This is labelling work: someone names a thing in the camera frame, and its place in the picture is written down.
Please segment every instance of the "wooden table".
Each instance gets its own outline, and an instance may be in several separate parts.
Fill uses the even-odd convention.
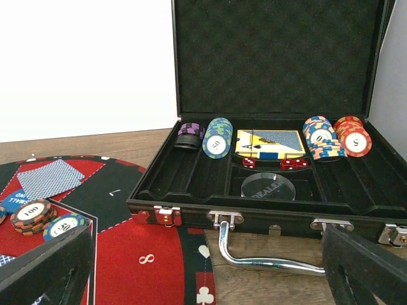
[[[0,144],[0,163],[35,157],[94,154],[147,167],[169,131],[153,130],[2,143]],[[217,232],[206,231],[206,236],[214,265],[218,304],[334,304],[325,278],[235,268],[221,258],[217,249]],[[407,258],[405,249],[386,248]],[[321,265],[322,260],[321,241],[304,238],[272,238],[232,233],[230,252],[237,257],[282,257],[316,265]]]

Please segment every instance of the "black felt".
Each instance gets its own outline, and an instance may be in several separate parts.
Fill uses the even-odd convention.
[[[146,172],[132,199],[171,203],[198,203],[221,207],[267,208],[295,212],[363,215],[407,219],[407,166],[369,123],[373,147],[362,158],[330,163],[314,161],[305,144],[303,120],[231,119],[231,153],[210,159],[202,149],[182,151],[173,147],[181,122],[176,124],[156,160]],[[209,121],[195,119],[207,126]],[[244,168],[234,155],[238,129],[298,130],[310,167],[281,171],[279,161],[257,160],[255,169]],[[243,180],[259,171],[279,173],[296,187],[295,201],[253,200],[240,197]]]
[[[179,112],[368,109],[384,0],[175,0]]]

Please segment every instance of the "metal latch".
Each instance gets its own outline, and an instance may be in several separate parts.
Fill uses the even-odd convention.
[[[229,222],[229,228],[233,231],[235,224],[241,224],[244,221],[242,214],[236,212],[210,211],[206,217],[214,222],[214,229],[219,229],[222,220]]]
[[[183,223],[180,208],[163,208],[160,205],[156,205],[154,206],[154,211],[159,224],[172,227],[180,226]]]
[[[316,218],[311,222],[311,229],[314,230],[319,230],[321,231],[321,235],[324,235],[324,231],[326,230],[326,225],[331,224],[334,227],[335,226],[340,226],[347,231],[352,232],[355,227],[353,224],[351,224],[349,221],[345,220],[336,220],[336,219],[324,219],[324,218]]]
[[[407,245],[407,226],[386,224],[378,240],[383,245],[401,248]]]

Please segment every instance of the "playing card deck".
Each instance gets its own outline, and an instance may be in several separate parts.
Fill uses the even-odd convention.
[[[46,199],[81,185],[81,172],[62,159],[35,170],[17,174],[29,200]]]

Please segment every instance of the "poker chip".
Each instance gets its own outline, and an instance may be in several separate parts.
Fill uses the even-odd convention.
[[[335,125],[333,128],[336,130],[338,129],[339,125],[341,125],[343,122],[355,122],[358,125],[363,127],[363,122],[361,119],[355,117],[355,116],[344,116],[343,118],[340,118],[338,121],[336,121]]]
[[[33,200],[18,208],[10,217],[14,229],[23,235],[34,235],[57,216],[57,211],[47,200]]]
[[[360,122],[355,119],[342,118],[341,123],[337,125],[336,134],[345,148],[345,152],[351,157],[363,157],[371,150],[372,139],[370,135],[363,128],[363,125],[360,125]]]
[[[200,149],[205,128],[197,123],[184,123],[178,131],[175,148],[197,151]]]
[[[228,119],[213,119],[203,138],[202,150],[212,159],[225,157],[230,151],[232,134],[233,126]]]
[[[303,125],[303,133],[308,146],[323,140],[336,140],[334,128],[323,116],[307,119]]]
[[[179,135],[174,147],[197,151],[201,147],[201,143],[202,141],[195,135]]]
[[[325,117],[313,116],[307,119],[303,133],[314,160],[347,156],[334,128]]]
[[[62,215],[51,221],[44,230],[43,237],[45,241],[50,241],[62,233],[79,226],[85,226],[86,219],[76,213]]]
[[[6,209],[0,207],[0,224],[6,219],[6,216],[7,216]]]

